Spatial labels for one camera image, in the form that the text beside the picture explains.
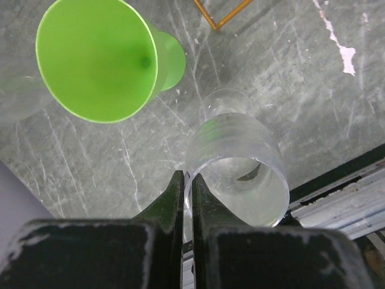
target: clear plastic cup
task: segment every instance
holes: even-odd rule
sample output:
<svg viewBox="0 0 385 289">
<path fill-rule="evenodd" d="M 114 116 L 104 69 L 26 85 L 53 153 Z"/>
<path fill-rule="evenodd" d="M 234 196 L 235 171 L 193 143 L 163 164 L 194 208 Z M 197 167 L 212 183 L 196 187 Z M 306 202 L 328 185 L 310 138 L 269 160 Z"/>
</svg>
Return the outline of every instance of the clear plastic cup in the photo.
<svg viewBox="0 0 385 289">
<path fill-rule="evenodd" d="M 198 173 L 214 196 L 251 226 L 275 226 L 285 215 L 289 188 L 280 149 L 252 107 L 236 90 L 218 90 L 204 100 L 200 120 L 205 122 L 186 152 L 190 215 L 191 184 Z"/>
<path fill-rule="evenodd" d="M 0 126 L 18 122 L 54 100 L 35 59 L 0 57 Z"/>
</svg>

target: green cup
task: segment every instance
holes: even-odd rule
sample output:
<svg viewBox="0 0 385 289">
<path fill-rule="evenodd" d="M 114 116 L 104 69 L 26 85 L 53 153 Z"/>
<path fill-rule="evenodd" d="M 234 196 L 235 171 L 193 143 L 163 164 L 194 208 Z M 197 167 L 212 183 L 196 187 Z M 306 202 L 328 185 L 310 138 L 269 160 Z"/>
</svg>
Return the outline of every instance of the green cup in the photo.
<svg viewBox="0 0 385 289">
<path fill-rule="evenodd" d="M 183 77 L 182 45 L 122 0 L 58 0 L 37 30 L 45 84 L 85 120 L 127 119 Z"/>
</svg>

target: marble surface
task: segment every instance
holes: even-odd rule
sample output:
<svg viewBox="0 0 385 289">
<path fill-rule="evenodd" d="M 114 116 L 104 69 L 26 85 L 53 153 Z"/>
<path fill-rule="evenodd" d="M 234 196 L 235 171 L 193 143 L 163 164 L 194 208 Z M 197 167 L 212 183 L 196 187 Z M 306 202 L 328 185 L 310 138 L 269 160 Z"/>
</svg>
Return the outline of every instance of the marble surface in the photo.
<svg viewBox="0 0 385 289">
<path fill-rule="evenodd" d="M 52 3 L 1 1 L 1 79 L 21 63 L 19 75 L 39 80 L 34 38 Z M 0 127 L 0 159 L 55 216 L 143 210 L 183 169 L 202 99 L 218 88 L 250 97 L 279 143 L 290 188 L 385 142 L 384 1 L 254 0 L 220 33 L 192 0 L 129 3 L 183 44 L 188 67 L 175 88 L 113 125 L 86 122 L 53 101 Z M 236 4 L 204 5 L 218 21 Z"/>
</svg>

